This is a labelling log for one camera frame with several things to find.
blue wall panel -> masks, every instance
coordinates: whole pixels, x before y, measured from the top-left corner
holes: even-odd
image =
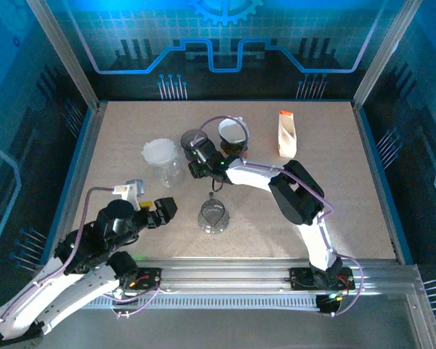
[[[21,255],[32,245],[20,231],[48,234],[85,111],[25,1],[1,0],[0,303],[32,275],[36,260]]]
[[[301,99],[296,91],[307,73],[303,86],[317,84],[320,93],[306,99],[350,99],[400,6],[388,0],[51,4],[97,95],[118,100],[161,99],[158,77],[169,73],[187,80],[190,99]]]
[[[386,176],[414,262],[436,279],[436,0],[423,1],[365,110],[377,142],[397,130]]]

gear logo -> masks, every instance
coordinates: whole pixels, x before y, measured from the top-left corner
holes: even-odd
[[[262,6],[262,0],[189,0],[195,8],[196,15],[202,15],[203,20],[211,20],[213,24],[247,20],[249,14],[255,15],[257,6]]]

glass beaker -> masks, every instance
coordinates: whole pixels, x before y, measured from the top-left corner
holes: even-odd
[[[160,138],[145,143],[142,155],[153,167],[153,174],[167,188],[175,188],[184,180],[184,170],[179,157],[181,147],[172,140]]]
[[[208,234],[219,234],[225,231],[230,222],[230,214],[225,205],[213,198],[210,192],[209,200],[202,205],[197,216],[197,223]]]

speckled work surface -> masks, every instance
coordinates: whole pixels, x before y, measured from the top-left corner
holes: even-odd
[[[294,112],[299,160],[323,188],[336,213],[327,220],[334,246],[358,258],[394,258],[389,234],[350,103],[301,102],[110,102],[91,160],[73,228],[81,219],[92,186],[145,181],[143,201],[173,196],[179,207],[167,226],[143,230],[126,249],[133,257],[295,257],[308,258],[295,226],[285,220],[273,196],[245,185],[226,185],[216,198],[230,213],[228,229],[210,236],[197,214],[211,191],[211,179],[185,180],[170,190],[154,177],[141,151],[147,141],[182,134],[212,116],[242,116],[248,124],[249,160],[285,164],[278,156],[278,111]],[[219,146],[218,121],[204,131]],[[94,193],[88,221],[115,197]]]

white robotic arm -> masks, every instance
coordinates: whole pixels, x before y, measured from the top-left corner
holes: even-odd
[[[136,279],[136,262],[115,251],[142,229],[167,224],[177,211],[173,198],[156,200],[155,211],[140,208],[142,192],[139,180],[116,186],[113,193],[125,200],[111,201],[94,222],[69,233],[39,274],[0,307],[0,348],[34,348],[64,318],[117,289],[120,281],[127,285]]]
[[[226,175],[232,184],[250,185],[251,187],[272,192],[270,183],[273,178],[279,175],[279,171],[277,167],[250,161],[243,163],[240,158],[237,158],[230,163],[229,168],[226,170]],[[314,220],[317,222],[322,215],[323,211],[318,213]],[[319,224],[316,224],[316,222],[312,224],[296,224],[296,226],[307,247],[310,264],[317,269],[327,270],[336,262],[336,255],[331,247],[324,220],[320,221]]]

